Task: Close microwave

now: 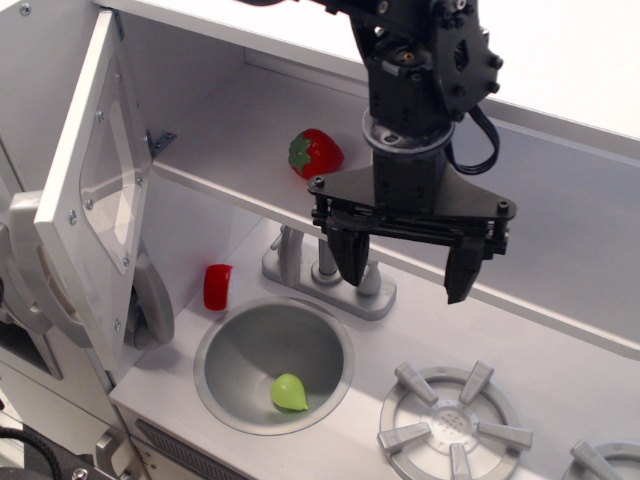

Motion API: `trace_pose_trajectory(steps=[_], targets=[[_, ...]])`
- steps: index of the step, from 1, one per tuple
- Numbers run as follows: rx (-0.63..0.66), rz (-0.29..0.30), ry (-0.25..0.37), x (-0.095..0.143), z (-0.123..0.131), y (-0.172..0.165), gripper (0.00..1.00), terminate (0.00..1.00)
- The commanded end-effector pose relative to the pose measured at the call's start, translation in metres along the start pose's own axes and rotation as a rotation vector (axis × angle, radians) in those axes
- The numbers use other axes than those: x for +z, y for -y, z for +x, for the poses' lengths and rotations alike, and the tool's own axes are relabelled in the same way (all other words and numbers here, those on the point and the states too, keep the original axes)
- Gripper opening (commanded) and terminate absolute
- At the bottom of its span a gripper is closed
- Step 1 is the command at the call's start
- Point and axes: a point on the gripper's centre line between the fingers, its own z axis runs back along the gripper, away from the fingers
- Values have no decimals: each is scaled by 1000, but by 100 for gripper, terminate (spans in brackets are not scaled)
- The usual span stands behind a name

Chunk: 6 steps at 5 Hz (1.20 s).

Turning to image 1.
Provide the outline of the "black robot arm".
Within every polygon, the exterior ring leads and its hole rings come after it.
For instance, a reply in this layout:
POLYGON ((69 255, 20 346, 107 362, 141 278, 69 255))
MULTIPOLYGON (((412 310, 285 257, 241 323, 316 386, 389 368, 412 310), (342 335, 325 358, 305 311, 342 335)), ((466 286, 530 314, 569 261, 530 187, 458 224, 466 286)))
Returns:
POLYGON ((444 245, 450 303, 469 294, 484 261, 503 254, 513 202, 470 177, 496 157, 457 162, 456 125, 470 117, 500 144, 481 101, 498 90, 503 61, 488 45, 473 1, 328 1, 346 14, 368 73, 364 137, 369 167, 314 175, 313 222, 326 236, 342 278, 363 281, 371 236, 444 245))

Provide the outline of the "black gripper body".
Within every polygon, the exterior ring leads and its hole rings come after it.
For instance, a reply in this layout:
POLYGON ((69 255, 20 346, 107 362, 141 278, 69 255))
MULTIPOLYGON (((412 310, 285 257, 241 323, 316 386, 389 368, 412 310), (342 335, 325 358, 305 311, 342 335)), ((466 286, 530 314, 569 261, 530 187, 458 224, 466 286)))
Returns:
POLYGON ((506 253, 515 203, 464 179, 444 152, 414 157, 373 152, 373 164, 308 181, 313 223, 429 244, 485 243, 485 257, 506 253))

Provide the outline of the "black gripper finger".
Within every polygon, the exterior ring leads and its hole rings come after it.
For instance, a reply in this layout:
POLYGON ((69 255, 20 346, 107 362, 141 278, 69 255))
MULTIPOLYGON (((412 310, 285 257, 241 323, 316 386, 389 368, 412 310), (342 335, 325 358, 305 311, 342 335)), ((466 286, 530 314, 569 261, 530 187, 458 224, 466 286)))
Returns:
POLYGON ((331 227, 327 240, 342 278, 353 286, 359 286, 368 261, 369 234, 331 227))
POLYGON ((481 239, 467 239, 461 245, 450 247, 444 280, 449 304, 466 299, 480 272, 484 255, 485 243, 481 239))

